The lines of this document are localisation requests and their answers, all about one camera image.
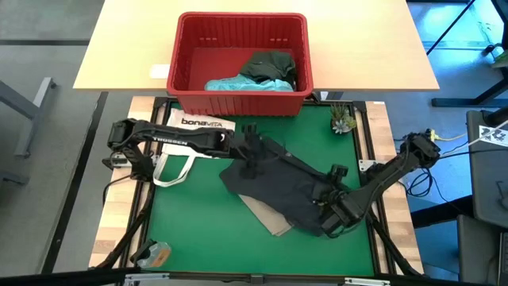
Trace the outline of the black metal stand leg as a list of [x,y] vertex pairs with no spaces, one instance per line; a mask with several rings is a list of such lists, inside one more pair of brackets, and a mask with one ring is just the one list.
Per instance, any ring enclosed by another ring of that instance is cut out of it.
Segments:
[[502,40],[497,44],[489,44],[481,52],[482,56],[492,53],[496,48],[502,48],[502,53],[495,57],[493,68],[499,68],[502,79],[495,85],[472,99],[434,98],[430,103],[433,107],[504,107],[508,99],[497,99],[508,91],[508,0],[490,0],[503,22]]

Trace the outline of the grey metal table leg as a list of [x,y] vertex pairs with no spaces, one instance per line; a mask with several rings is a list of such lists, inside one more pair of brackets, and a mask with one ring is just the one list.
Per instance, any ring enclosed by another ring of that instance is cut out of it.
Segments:
[[12,87],[0,80],[0,102],[4,103],[27,119],[21,128],[21,133],[14,151],[16,157],[29,157],[30,145],[34,134],[37,132],[40,118],[43,113],[47,94],[55,89],[57,84],[51,77],[45,77],[35,95],[33,101],[15,91]]

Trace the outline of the black hooded garment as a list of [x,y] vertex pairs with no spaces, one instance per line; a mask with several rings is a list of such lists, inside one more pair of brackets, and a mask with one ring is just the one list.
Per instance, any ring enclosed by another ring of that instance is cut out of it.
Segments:
[[283,155],[264,163],[266,173],[262,176],[242,179],[239,167],[243,160],[236,159],[219,177],[228,191],[266,203],[292,226],[319,237],[324,234],[319,222],[321,208],[313,204],[313,193],[316,184],[323,184],[327,173],[319,172],[283,149]]

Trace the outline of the light wood table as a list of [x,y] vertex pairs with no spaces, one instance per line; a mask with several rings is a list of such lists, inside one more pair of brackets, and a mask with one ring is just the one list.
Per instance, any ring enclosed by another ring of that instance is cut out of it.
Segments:
[[406,0],[105,0],[76,76],[77,90],[163,90],[186,12],[288,12],[306,17],[314,87],[435,91],[439,85]]

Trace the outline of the butcher-block table side board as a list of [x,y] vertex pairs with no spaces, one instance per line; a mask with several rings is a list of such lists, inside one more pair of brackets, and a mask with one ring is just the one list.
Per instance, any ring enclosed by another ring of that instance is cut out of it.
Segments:
[[[152,118],[155,97],[133,97],[127,118],[150,121]],[[111,181],[118,180],[131,173],[131,168],[122,167],[113,170]],[[106,193],[106,202],[102,209],[94,246],[90,255],[89,267],[97,266],[103,262],[107,255],[121,240],[131,221],[135,220],[147,197],[149,184],[142,184],[141,191],[137,191],[137,182],[124,178],[112,184]],[[114,263],[114,268],[132,267],[129,258],[136,252],[140,237],[140,229],[133,235],[129,248]]]
[[[377,161],[389,161],[396,156],[394,139],[385,102],[366,102],[366,114]],[[391,240],[410,265],[424,273],[414,232],[406,191],[400,183],[383,193],[387,228]]]

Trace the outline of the small potted succulent plant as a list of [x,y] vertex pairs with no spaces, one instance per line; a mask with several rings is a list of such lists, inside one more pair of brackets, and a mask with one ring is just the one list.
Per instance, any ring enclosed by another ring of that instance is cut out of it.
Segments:
[[349,133],[357,127],[356,119],[345,103],[334,103],[330,107],[330,125],[335,134]]

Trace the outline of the beige garment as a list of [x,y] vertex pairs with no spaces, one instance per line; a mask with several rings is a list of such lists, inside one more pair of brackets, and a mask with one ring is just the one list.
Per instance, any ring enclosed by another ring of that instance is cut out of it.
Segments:
[[254,198],[242,195],[243,202],[273,236],[282,236],[292,229],[285,217],[273,208]]

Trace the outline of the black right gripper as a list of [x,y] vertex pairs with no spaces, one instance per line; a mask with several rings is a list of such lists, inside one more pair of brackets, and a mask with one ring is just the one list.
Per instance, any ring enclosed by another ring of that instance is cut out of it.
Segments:
[[315,185],[313,204],[321,207],[321,229],[329,238],[353,231],[362,218],[360,207],[348,195],[351,189],[342,183],[347,173],[347,167],[333,164],[326,184]]

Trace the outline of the light blue garment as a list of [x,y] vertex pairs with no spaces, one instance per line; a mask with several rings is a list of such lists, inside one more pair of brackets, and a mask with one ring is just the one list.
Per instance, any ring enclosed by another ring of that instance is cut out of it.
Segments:
[[266,79],[259,83],[242,74],[231,78],[212,79],[204,86],[206,91],[280,91],[292,92],[293,87],[280,79]]

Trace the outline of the white bonavita tote bag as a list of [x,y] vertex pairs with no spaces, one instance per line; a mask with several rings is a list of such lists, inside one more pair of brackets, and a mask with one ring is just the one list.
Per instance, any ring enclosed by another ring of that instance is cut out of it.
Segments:
[[[236,123],[225,119],[215,118],[206,115],[191,115],[186,114],[183,110],[175,108],[171,109],[171,115],[168,119],[167,126],[177,127],[182,129],[197,129],[197,128],[226,128],[235,130]],[[210,156],[203,155],[195,152],[190,147],[185,147],[175,144],[164,144],[162,153],[156,162],[155,171],[153,173],[153,183],[159,187],[170,187],[180,184],[186,180],[187,175],[190,173],[194,160],[197,157],[210,158]],[[162,171],[169,159],[186,159],[185,165],[182,167],[179,175],[169,181],[160,180]]]

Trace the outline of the white tag black marking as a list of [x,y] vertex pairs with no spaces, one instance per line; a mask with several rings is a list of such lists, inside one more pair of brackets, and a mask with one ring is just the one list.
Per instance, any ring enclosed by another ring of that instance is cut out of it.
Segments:
[[483,142],[508,147],[508,130],[479,126],[479,137]]

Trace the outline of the white paper label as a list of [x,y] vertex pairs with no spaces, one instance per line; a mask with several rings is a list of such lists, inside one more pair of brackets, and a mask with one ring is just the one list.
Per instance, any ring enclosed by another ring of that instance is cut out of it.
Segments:
[[149,75],[151,79],[166,79],[169,76],[170,64],[153,64]]

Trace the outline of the red plastic laundry bin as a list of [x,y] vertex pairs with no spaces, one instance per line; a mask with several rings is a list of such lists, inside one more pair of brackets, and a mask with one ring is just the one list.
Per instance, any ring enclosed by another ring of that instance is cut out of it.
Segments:
[[[287,52],[294,90],[208,91],[256,52]],[[188,114],[295,116],[314,89],[306,18],[298,13],[186,12],[176,26],[167,92]]]

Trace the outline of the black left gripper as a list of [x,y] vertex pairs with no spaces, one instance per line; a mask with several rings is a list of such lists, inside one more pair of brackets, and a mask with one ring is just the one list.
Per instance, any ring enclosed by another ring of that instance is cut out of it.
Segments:
[[279,157],[280,144],[270,137],[263,137],[257,130],[257,124],[241,127],[241,134],[233,136],[232,147],[238,160],[243,160],[239,167],[242,179],[255,179],[266,173],[264,163],[271,157]]

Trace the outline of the dark green garment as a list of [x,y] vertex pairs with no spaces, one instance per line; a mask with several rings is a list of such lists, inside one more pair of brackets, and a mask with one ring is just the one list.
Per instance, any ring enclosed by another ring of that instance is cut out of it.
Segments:
[[256,83],[280,80],[288,83],[292,90],[296,88],[296,63],[288,52],[254,52],[240,69],[240,74]]

